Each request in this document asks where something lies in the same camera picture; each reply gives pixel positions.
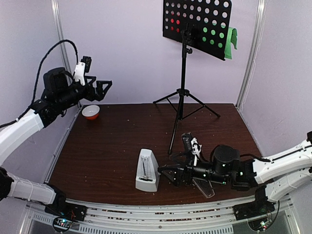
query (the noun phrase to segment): orange bowl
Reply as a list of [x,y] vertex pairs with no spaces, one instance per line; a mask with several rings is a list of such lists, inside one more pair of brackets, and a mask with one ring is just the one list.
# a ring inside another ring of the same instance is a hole
[[99,106],[90,105],[82,110],[82,115],[88,120],[94,120],[99,116]]

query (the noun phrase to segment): music stand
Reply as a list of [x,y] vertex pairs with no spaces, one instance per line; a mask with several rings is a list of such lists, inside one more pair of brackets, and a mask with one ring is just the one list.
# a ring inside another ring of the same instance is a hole
[[[232,3],[230,0],[164,0],[163,5],[163,36],[182,42],[182,72],[181,87],[153,103],[168,100],[176,111],[174,129],[172,132],[168,154],[172,153],[176,129],[179,120],[183,120],[202,108],[208,109],[217,117],[220,115],[194,97],[185,89],[186,57],[191,54],[191,46],[221,60],[224,59],[224,49],[229,29]],[[179,104],[176,109],[169,98],[179,94]],[[183,116],[184,97],[191,97],[201,107]]]

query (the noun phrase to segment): black pegboard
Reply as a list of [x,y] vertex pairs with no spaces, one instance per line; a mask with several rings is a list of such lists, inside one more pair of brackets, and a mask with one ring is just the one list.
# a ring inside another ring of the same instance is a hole
[[224,60],[231,8],[230,0],[164,0],[163,36],[182,42],[189,23],[195,32],[189,46]]

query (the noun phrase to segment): brown table surface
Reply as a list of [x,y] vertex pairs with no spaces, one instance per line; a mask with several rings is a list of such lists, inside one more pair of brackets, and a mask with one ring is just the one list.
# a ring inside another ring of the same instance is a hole
[[[209,104],[221,118],[202,109],[179,122],[173,147],[183,150],[181,135],[191,132],[209,158],[218,144],[230,145],[241,154],[260,152],[233,104]],[[185,104],[184,113],[198,107]],[[135,188],[141,148],[151,149],[159,166],[174,164],[168,158],[176,112],[169,104],[101,105],[96,120],[77,118],[54,168],[50,183],[68,198],[119,205],[176,205],[225,200],[254,194],[213,184],[215,196],[206,199],[194,186],[174,187],[160,177],[158,191]]]

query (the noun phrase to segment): white wall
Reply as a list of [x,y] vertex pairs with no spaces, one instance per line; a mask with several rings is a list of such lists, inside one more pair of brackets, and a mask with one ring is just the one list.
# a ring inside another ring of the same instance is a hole
[[[198,50],[187,58],[186,87],[204,102],[235,103],[244,78],[258,1],[232,4],[233,60]],[[102,103],[150,103],[180,86],[182,44],[162,36],[162,0],[67,0],[59,7],[64,36],[93,58],[90,73],[113,81]]]
[[[39,62],[58,41],[50,1],[0,2],[0,124],[18,117],[30,104]],[[62,66],[60,50],[45,61],[42,75]],[[33,135],[5,161],[3,167],[17,176],[43,182],[53,153],[77,109],[68,111],[47,129]],[[25,202],[5,198],[0,202],[0,233],[15,234]]]
[[[256,69],[243,117],[263,156],[286,150],[312,131],[312,1],[268,1]],[[303,233],[312,229],[312,184],[291,194]]]

